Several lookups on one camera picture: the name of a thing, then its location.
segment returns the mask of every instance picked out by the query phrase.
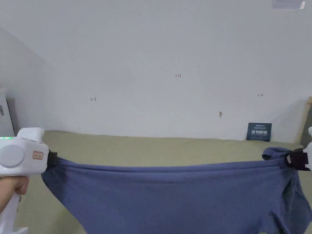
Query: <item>round button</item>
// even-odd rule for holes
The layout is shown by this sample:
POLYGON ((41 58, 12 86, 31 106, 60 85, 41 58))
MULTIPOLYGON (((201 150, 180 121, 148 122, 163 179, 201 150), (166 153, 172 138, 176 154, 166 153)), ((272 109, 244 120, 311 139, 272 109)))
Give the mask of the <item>round button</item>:
POLYGON ((25 158, 25 152, 18 145, 7 145, 0 149, 0 165, 6 168, 17 167, 25 158))

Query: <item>white wall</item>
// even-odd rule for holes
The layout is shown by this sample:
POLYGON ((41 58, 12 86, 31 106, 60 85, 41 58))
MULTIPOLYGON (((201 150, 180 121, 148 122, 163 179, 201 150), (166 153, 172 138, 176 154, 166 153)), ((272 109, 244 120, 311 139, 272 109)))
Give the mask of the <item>white wall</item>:
POLYGON ((244 139, 248 122, 270 122, 273 141, 293 142, 312 94, 312 5, 270 4, 2 0, 16 128, 244 139))

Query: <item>white handle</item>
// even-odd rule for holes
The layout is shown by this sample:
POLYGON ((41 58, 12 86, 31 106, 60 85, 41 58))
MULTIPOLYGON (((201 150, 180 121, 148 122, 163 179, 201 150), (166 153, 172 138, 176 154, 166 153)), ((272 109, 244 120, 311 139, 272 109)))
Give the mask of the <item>white handle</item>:
POLYGON ((28 228, 13 230, 19 195, 14 193, 7 207, 0 215, 0 234, 27 234, 28 228))

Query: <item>dark blue box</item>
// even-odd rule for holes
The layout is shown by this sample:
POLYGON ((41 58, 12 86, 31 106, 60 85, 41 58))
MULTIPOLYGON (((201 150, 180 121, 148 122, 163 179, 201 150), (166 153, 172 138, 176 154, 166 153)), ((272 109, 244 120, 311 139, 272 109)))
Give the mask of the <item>dark blue box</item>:
POLYGON ((249 123, 246 140, 270 141, 272 124, 249 123))

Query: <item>blue cloth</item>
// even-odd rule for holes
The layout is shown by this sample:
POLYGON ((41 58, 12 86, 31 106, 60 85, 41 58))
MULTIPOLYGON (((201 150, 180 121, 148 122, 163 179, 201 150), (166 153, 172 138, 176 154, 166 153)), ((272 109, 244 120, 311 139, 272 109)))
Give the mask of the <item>blue cloth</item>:
POLYGON ((267 161, 111 167, 61 158, 42 178, 91 234, 302 234, 312 219, 288 150, 267 161))

